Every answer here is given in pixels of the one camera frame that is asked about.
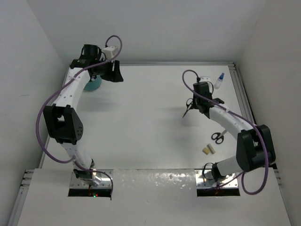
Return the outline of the small black handled scissors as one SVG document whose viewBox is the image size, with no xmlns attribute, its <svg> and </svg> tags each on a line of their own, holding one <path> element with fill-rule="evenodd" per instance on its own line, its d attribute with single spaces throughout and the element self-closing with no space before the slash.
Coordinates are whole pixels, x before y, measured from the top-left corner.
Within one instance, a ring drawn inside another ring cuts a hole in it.
<svg viewBox="0 0 301 226">
<path fill-rule="evenodd" d="M 188 111 L 190 109 L 193 109 L 194 108 L 194 101 L 193 101 L 193 98 L 189 98 L 187 101 L 186 101 L 186 111 L 184 112 L 182 118 L 185 117 L 185 115 L 188 113 Z"/>
</svg>

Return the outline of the large black handled scissors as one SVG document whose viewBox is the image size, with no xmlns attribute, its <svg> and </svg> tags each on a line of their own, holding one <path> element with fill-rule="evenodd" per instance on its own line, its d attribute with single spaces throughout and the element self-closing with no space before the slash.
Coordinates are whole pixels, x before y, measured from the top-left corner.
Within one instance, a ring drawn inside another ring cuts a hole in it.
<svg viewBox="0 0 301 226">
<path fill-rule="evenodd" d="M 227 133 L 227 130 L 223 132 L 215 132 L 211 135 L 211 139 L 218 145 L 224 142 L 224 135 Z"/>
</svg>

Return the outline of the white eraser block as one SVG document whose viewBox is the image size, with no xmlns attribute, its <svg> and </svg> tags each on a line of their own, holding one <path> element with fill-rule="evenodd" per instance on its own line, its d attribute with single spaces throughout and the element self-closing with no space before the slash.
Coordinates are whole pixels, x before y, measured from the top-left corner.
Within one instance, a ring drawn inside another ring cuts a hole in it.
<svg viewBox="0 0 301 226">
<path fill-rule="evenodd" d="M 212 147 L 211 144 L 208 144 L 207 148 L 208 148 L 208 150 L 210 151 L 211 154 L 215 154 L 215 150 L 214 150 L 214 148 Z"/>
</svg>

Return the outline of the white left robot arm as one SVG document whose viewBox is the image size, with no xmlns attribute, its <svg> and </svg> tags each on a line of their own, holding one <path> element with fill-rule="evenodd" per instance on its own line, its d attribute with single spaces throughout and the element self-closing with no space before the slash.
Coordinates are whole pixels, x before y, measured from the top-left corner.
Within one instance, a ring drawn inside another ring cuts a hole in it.
<svg viewBox="0 0 301 226">
<path fill-rule="evenodd" d="M 73 160 L 73 171 L 77 179 L 90 186 L 101 182 L 101 175 L 94 169 L 94 161 L 87 151 L 80 146 L 84 127 L 76 109 L 85 86 L 102 79 L 122 82 L 118 60 L 113 60 L 119 53 L 116 46 L 85 44 L 78 59 L 74 59 L 68 69 L 66 87 L 60 91 L 52 105 L 43 110 L 49 136 L 56 140 Z"/>
</svg>

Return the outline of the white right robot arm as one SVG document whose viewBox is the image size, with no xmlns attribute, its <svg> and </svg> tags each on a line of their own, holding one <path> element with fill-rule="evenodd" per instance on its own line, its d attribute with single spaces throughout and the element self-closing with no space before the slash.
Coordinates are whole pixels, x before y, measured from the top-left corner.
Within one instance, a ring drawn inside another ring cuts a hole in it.
<svg viewBox="0 0 301 226">
<path fill-rule="evenodd" d="M 227 175 L 250 172 L 276 160 L 271 132 L 266 125 L 257 126 L 228 110 L 224 101 L 212 98 L 207 82 L 196 82 L 193 89 L 192 108 L 220 124 L 237 141 L 234 156 L 213 164 L 211 175 L 216 182 Z"/>
</svg>

